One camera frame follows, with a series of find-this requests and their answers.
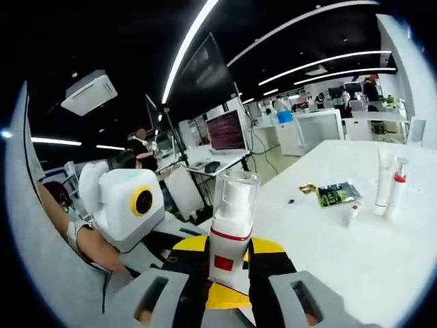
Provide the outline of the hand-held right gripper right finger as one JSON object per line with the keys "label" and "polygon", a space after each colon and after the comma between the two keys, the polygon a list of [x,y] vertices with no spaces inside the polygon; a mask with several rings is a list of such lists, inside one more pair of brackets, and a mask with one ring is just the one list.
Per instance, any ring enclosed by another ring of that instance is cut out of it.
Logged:
{"label": "hand-held right gripper right finger", "polygon": [[344,327],[343,299],[308,271],[297,271],[277,243],[249,243],[249,299],[257,327]]}

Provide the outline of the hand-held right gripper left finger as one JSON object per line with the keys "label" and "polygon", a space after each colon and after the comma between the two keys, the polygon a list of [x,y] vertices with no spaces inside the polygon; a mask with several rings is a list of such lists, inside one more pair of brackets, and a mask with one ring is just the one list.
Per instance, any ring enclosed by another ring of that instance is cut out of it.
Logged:
{"label": "hand-held right gripper left finger", "polygon": [[209,240],[184,239],[112,300],[113,327],[200,327],[208,298]]}

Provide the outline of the person's left hand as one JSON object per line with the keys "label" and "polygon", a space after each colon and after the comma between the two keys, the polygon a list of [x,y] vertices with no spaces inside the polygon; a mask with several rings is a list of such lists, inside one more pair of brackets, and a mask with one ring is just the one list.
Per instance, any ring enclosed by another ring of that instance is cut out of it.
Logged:
{"label": "person's left hand", "polygon": [[103,269],[120,274],[126,282],[133,280],[128,269],[119,259],[119,252],[85,221],[68,224],[67,241],[73,250],[88,263],[96,263]]}

